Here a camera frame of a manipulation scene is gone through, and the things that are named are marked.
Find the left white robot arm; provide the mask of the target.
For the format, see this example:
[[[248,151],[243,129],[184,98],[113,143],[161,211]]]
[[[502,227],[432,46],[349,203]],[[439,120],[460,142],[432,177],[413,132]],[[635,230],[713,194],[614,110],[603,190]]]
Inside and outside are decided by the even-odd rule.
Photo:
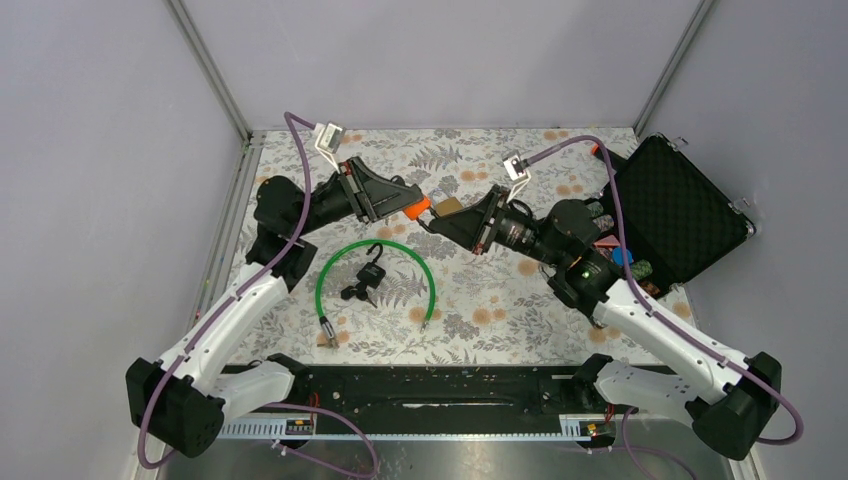
[[[317,186],[299,187],[284,176],[256,192],[257,236],[236,280],[198,323],[157,360],[137,359],[125,379],[131,420],[139,428],[139,463],[155,469],[147,440],[196,457],[222,427],[271,403],[296,411],[309,401],[310,385],[293,361],[268,360],[235,375],[223,370],[254,325],[285,300],[310,268],[317,249],[304,233],[348,216],[361,222],[398,212],[415,218],[429,205],[419,186],[385,178],[358,157]]]

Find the brass padlock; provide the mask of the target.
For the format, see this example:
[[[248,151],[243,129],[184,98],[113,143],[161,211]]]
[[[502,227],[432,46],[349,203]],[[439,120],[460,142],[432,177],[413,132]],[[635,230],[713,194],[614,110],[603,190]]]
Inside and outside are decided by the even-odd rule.
[[[462,210],[463,205],[456,197],[448,197],[447,199],[435,204],[433,209],[436,216],[443,217]]]

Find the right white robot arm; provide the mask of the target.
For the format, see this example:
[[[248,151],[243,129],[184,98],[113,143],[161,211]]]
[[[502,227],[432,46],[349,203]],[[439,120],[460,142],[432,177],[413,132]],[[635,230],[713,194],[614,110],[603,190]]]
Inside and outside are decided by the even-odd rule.
[[[714,340],[628,281],[621,266],[594,249],[601,231],[586,203],[560,200],[537,219],[508,189],[493,186],[471,206],[449,198],[430,212],[428,231],[475,255],[500,245],[554,268],[547,284],[560,302],[597,328],[620,330],[671,370],[661,374],[594,354],[573,386],[579,407],[648,409],[691,427],[728,459],[748,456],[777,409],[780,363]]]

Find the orange black padlock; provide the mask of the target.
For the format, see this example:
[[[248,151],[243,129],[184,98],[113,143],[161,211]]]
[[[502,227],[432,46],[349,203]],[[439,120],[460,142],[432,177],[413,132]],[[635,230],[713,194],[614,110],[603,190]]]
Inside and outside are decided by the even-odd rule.
[[[423,213],[427,212],[430,209],[431,205],[431,200],[427,197],[424,197],[415,204],[404,208],[403,213],[409,220],[416,221]]]

